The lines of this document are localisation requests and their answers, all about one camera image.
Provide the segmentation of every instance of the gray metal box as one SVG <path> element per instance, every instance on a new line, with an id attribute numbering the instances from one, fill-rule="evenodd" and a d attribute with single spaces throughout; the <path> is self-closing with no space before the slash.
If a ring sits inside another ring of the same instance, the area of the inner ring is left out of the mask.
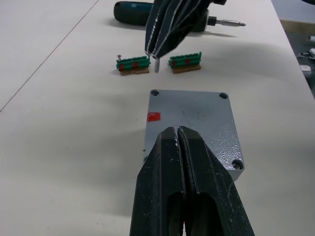
<path id="1" fill-rule="evenodd" d="M 233 180 L 237 180 L 244 170 L 244 161 L 226 93 L 152 90 L 145 156 L 149 155 L 161 131 L 180 125 L 198 131 Z"/>

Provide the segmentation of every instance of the wooden base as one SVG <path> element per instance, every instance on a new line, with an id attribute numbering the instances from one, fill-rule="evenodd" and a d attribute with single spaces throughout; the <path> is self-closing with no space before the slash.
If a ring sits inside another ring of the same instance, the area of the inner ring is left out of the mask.
<path id="1" fill-rule="evenodd" d="M 149 73 L 149 68 L 143 67 L 143 68 L 135 68 L 132 70 L 122 70 L 120 72 L 121 75 L 140 75 L 140 74 L 147 74 Z"/>
<path id="2" fill-rule="evenodd" d="M 185 73 L 193 70 L 200 70 L 200 65 L 185 65 L 172 68 L 173 74 Z"/>

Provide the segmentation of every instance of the screwdriver handle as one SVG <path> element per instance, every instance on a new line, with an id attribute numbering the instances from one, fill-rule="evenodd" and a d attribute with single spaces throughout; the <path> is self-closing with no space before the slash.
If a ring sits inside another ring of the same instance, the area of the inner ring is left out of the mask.
<path id="1" fill-rule="evenodd" d="M 138 1 L 119 1 L 114 6 L 114 17 L 117 21 L 136 26 L 145 26 L 153 4 Z M 208 11 L 201 17 L 193 32 L 203 32 L 208 22 Z"/>

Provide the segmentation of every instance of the screw head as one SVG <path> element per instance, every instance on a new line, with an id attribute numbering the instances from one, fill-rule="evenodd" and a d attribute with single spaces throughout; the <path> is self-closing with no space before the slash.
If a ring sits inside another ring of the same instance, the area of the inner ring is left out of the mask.
<path id="1" fill-rule="evenodd" d="M 234 163 L 233 164 L 233 168 L 236 169 L 236 170 L 239 170 L 241 167 L 238 164 Z"/>
<path id="2" fill-rule="evenodd" d="M 225 92 L 220 93 L 220 98 L 227 99 L 228 95 Z"/>
<path id="3" fill-rule="evenodd" d="M 151 94 L 153 95 L 153 96 L 158 96 L 159 95 L 159 91 L 157 91 L 157 90 L 151 90 Z"/>

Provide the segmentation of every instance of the white table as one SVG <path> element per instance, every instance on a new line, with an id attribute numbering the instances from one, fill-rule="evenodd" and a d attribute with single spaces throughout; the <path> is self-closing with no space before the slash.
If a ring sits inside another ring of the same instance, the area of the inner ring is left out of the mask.
<path id="1" fill-rule="evenodd" d="M 230 96 L 246 169 L 236 182 L 257 236 L 315 234 L 315 102 L 269 0 L 212 6 L 216 26 L 170 54 L 202 69 L 121 77 L 145 32 L 100 0 L 0 113 L 1 236 L 127 236 L 151 89 Z"/>
<path id="2" fill-rule="evenodd" d="M 97 0 L 1 0 L 0 110 Z"/>

